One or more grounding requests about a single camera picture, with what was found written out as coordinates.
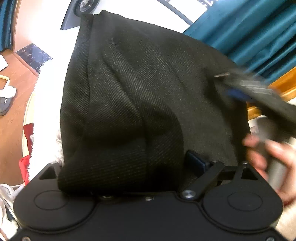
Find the person right hand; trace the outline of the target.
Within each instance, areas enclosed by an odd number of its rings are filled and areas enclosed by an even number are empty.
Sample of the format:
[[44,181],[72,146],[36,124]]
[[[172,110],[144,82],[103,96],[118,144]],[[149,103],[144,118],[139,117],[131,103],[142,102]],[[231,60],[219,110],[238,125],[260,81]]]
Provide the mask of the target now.
[[[267,180],[266,158],[254,150],[259,142],[260,139],[257,136],[248,134],[242,143],[247,147],[247,161],[250,162],[254,169],[265,180]],[[282,161],[287,167],[287,174],[282,186],[276,192],[285,206],[290,205],[295,200],[295,149],[286,143],[278,143],[272,140],[266,140],[265,149],[271,154],[271,156]]]

